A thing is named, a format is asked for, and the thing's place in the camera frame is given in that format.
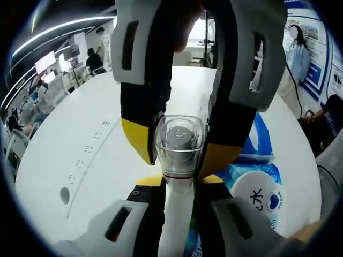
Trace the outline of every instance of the display screen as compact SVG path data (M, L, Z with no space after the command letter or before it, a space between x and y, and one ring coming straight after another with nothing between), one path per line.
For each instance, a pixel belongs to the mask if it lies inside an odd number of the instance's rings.
M56 78L54 72L50 72L48 75L46 75L43 79L45 83L50 83Z
M54 51L52 51L34 64L36 67L37 74L42 73L48 67L52 66L55 62L56 62L55 53Z

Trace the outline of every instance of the woman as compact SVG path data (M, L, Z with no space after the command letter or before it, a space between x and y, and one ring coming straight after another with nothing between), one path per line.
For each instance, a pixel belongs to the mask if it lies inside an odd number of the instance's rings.
M292 73L289 74L287 67L285 67L284 75L278 88L278 93L286 102L293 114L299 118L300 106L297 102L295 85L304 82L309 71L310 66L310 51L306 46L303 32L298 25L291 25L297 29L297 37L294 38L286 53L286 62Z

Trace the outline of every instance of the person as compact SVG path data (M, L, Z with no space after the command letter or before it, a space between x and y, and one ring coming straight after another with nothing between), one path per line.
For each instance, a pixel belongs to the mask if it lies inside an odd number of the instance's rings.
M90 68L91 75L94 75L93 71L103 67L103 63L100 59L100 56L95 53L93 48L89 48L87 53L88 53L89 58L86 61L86 66ZM100 69L97 72L97 74L104 73L104 72L106 72L105 69Z
M298 119L315 157L336 138L343 127L342 117L343 100L338 95L332 95L318 112Z
M278 93L286 102L293 114L298 117L300 111L298 111L299 103L297 102L295 87L298 86L299 83L305 81L310 67L310 51L306 45L300 26L291 25L291 29L292 27L296 28L297 36L294 38L288 52L286 53L286 63L292 75L289 73L287 67L285 67L284 75L282 76L278 88Z
M21 131L22 133L28 135L30 134L32 130L32 126L21 126L18 123L18 120L16 119L15 115L12 113L7 121L7 126L9 128L9 131L12 133L14 129Z
M44 96L49 89L48 84L43 82L42 80L38 80L37 82L37 89L38 89L38 101L42 102L44 100Z
M103 27L98 28L96 34L100 38L96 53L102 56L104 66L110 68L112 67L110 36L105 33Z

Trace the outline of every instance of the person sitting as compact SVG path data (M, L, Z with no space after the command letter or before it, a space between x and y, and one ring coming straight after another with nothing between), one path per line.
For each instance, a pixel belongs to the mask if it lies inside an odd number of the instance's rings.
M343 100L331 95L317 113L298 119L315 157L336 138L343 127Z
M7 121L7 126L9 128L9 131L12 133L12 131L14 129L28 135L30 134L31 130L32 130L32 126L21 126L19 125L16 116L12 113L11 116L9 117L8 121Z
M89 58L86 61L86 66L90 68L91 75L94 75L93 71L96 69L99 69L97 71L97 74L106 72L106 70L104 68L102 68L103 63L100 59L100 56L95 53L93 48L88 49L88 56L89 56Z

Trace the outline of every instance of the black cable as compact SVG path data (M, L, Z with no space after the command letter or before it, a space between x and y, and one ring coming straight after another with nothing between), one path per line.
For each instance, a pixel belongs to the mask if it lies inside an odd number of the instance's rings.
M286 62L286 67L287 67L288 72L289 72L289 74L290 74L290 77L292 78L293 83L294 83L296 98L297 98L298 103L299 103L299 106L300 106L300 118L301 118L301 116L302 116L302 105L301 105L301 102L300 102L300 99L299 99L298 88L297 88L297 86L296 86L295 80L294 80L294 78L293 78L293 75L292 75L292 73L291 73L291 71L290 71L290 68L289 68L287 62Z
M337 183L337 180L334 178L333 174L331 174L327 168L325 168L324 166L321 165L317 165L318 168L322 168L332 179L332 181L334 182L335 186L337 187L338 191L339 191L339 185Z
M204 67L208 67L208 65L207 65L207 46L208 46L208 15L207 15L207 11L205 10L205 49L204 49Z

